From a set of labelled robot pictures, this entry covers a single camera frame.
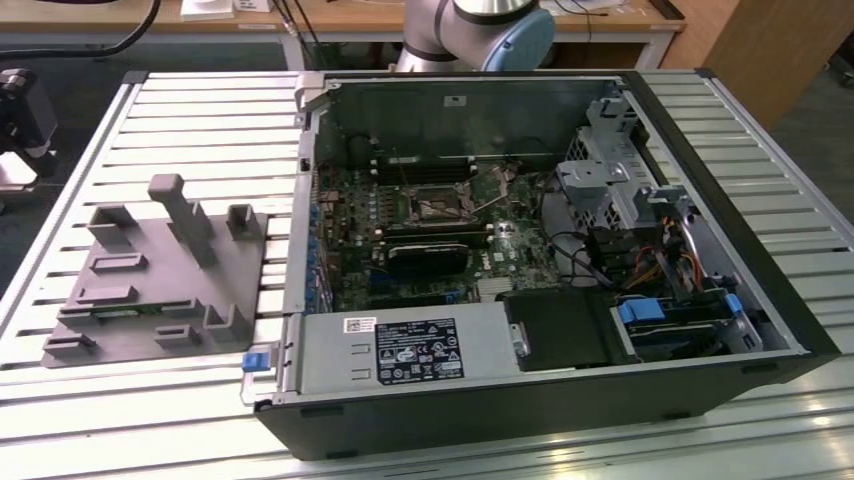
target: sticker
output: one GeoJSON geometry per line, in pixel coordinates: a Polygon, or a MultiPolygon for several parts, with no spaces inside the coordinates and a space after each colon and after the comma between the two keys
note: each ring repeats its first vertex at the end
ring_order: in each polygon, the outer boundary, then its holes
{"type": "Polygon", "coordinates": [[[444,106],[445,107],[464,107],[467,103],[467,99],[461,95],[448,95],[444,97],[444,106]]]}
{"type": "Polygon", "coordinates": [[[399,385],[465,376],[452,318],[380,323],[371,328],[376,328],[379,383],[399,385]]]}
{"type": "Polygon", "coordinates": [[[264,23],[241,23],[237,28],[240,30],[275,30],[276,26],[264,23]]]}
{"type": "Polygon", "coordinates": [[[376,317],[357,317],[344,319],[344,333],[369,333],[376,325],[376,317]]]}
{"type": "Polygon", "coordinates": [[[92,312],[97,318],[134,317],[138,315],[136,310],[113,310],[112,312],[92,312]]]}

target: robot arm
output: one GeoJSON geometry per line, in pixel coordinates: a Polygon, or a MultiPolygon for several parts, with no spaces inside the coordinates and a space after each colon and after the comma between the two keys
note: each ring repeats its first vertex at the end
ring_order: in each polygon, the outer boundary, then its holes
{"type": "Polygon", "coordinates": [[[396,71],[532,70],[555,36],[536,0],[407,0],[404,45],[396,71]]]}

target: workbench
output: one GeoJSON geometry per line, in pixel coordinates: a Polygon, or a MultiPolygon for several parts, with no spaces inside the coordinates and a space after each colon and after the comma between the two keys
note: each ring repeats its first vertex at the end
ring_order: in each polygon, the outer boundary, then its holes
{"type": "Polygon", "coordinates": [[[154,173],[182,175],[184,194],[208,214],[249,203],[271,215],[255,343],[279,340],[296,75],[160,73],[120,87],[0,302],[2,478],[718,480],[854,467],[854,230],[720,83],[692,71],[643,75],[843,352],[791,383],[696,418],[301,462],[241,402],[275,380],[260,373],[248,383],[239,353],[42,368],[41,346],[93,240],[84,225],[94,206],[125,202],[134,218],[164,217],[145,193],[154,173]]]}
{"type": "MultiPolygon", "coordinates": [[[[32,0],[0,0],[0,45],[78,44],[117,42],[145,16],[149,0],[120,0],[105,5],[61,5],[32,0]]],[[[401,42],[403,0],[303,0],[305,13],[324,43],[401,42]]],[[[648,0],[601,10],[607,17],[560,15],[556,43],[643,44],[636,68],[658,68],[680,20],[666,20],[648,0]]],[[[300,30],[305,23],[297,18],[300,30]]],[[[180,0],[162,0],[162,7],[142,43],[277,43],[289,70],[304,70],[299,41],[287,34],[276,13],[235,12],[235,18],[201,22],[180,21],[180,0]]]]}

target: slotted metal table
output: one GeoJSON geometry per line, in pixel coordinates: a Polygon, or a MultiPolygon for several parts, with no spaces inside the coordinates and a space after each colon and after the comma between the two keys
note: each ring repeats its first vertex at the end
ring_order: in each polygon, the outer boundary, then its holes
{"type": "MultiPolygon", "coordinates": [[[[699,418],[301,462],[240,401],[240,354],[41,368],[92,243],[82,226],[104,203],[125,202],[136,218],[165,216],[145,194],[154,173],[180,173],[186,198],[211,214],[251,203],[272,216],[255,342],[279,338],[296,75],[162,73],[121,86],[0,302],[1,478],[719,479],[854,468],[851,225],[719,82],[692,71],[643,75],[843,352],[798,380],[699,418]]],[[[272,382],[261,375],[252,388],[263,393],[272,382]]]]}

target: wooden table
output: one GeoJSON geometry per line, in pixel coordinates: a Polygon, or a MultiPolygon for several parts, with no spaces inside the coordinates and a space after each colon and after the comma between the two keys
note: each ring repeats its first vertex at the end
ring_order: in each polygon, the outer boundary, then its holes
{"type": "MultiPolygon", "coordinates": [[[[400,42],[403,0],[303,0],[321,42],[400,42]]],[[[108,44],[138,24],[149,0],[120,0],[105,5],[60,5],[33,0],[0,0],[0,44],[108,44]]],[[[629,0],[625,7],[605,10],[608,16],[556,16],[557,43],[640,43],[638,68],[656,68],[672,40],[684,27],[666,20],[648,0],[629,0]]],[[[257,43],[276,42],[291,70],[305,68],[299,42],[284,31],[275,13],[235,12],[235,18],[180,21],[180,0],[162,0],[157,21],[142,42],[257,43]]],[[[304,22],[297,21],[301,30],[304,22]]]]}

